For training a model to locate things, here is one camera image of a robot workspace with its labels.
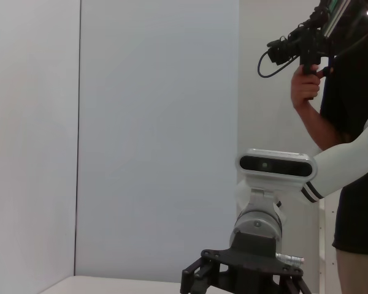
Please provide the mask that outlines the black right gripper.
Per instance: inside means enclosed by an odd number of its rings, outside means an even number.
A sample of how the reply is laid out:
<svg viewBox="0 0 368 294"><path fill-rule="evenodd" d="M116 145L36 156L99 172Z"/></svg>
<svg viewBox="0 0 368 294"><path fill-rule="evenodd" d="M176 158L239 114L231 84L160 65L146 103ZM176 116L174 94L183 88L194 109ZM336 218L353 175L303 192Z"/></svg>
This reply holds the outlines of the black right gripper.
<svg viewBox="0 0 368 294"><path fill-rule="evenodd" d="M180 293L311 294L303 271L276 258L276 240L238 232L231 247L206 249L182 271Z"/></svg>

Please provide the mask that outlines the person's bare hand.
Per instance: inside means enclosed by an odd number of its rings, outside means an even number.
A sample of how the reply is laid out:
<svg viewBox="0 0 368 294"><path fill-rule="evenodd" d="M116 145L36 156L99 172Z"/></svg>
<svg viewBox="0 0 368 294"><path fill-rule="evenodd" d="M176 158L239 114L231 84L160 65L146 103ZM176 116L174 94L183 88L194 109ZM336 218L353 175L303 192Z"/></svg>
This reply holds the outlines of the person's bare hand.
<svg viewBox="0 0 368 294"><path fill-rule="evenodd" d="M299 111L318 95L323 78L323 72L318 69L319 66L314 64L310 67L312 73L305 74L304 66L300 65L294 72L291 79L291 101L295 110Z"/></svg>

